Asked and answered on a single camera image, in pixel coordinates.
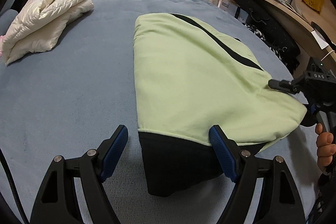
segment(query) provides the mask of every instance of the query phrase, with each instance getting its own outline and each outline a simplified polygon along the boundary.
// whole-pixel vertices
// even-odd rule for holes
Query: blue cushion
[[[9,10],[12,7],[14,1],[15,0],[7,0],[2,10],[0,11],[0,15],[2,15],[5,11]]]
[[[0,15],[0,35],[5,35],[9,26],[17,16],[17,11],[9,9]]]

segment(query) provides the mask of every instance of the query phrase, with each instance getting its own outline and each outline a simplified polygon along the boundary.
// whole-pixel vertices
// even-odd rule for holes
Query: blue blanket
[[[128,144],[114,175],[104,183],[121,223],[215,223],[233,189],[224,175],[168,198],[147,193],[133,72],[134,23],[147,13],[197,17],[219,32],[240,39],[273,78],[292,79],[274,53],[238,20],[206,0],[92,0],[95,9],[69,25],[58,45],[5,67],[0,63],[0,146],[11,168],[23,207],[34,199],[55,155],[81,156],[109,138],[119,124],[129,130]],[[306,215],[315,201],[317,179],[314,128],[299,127],[259,154],[282,155],[295,179]],[[262,181],[246,223],[252,223]],[[78,199],[91,223],[79,179]],[[19,216],[3,170],[0,191]]]

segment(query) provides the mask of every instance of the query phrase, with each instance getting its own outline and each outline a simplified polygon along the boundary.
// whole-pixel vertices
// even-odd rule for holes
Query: white cable
[[[323,61],[323,59],[325,59],[325,58],[326,58],[329,54],[331,54],[332,52],[335,52],[335,51],[332,50],[332,51],[328,52],[327,55],[326,55],[325,57],[323,57],[321,61]]]

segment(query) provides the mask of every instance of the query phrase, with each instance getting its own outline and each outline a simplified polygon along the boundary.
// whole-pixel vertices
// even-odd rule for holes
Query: paper
[[[324,38],[319,32],[314,30],[311,32],[311,34],[314,36],[315,40],[317,41],[317,43],[319,44],[322,50],[326,48],[327,46],[329,46],[329,44],[324,40]]]

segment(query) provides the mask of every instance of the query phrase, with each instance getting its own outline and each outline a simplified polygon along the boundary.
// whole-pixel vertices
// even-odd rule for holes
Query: fingernail
[[[331,143],[334,139],[334,136],[332,134],[329,134],[328,137],[327,137],[327,142],[328,143]]]

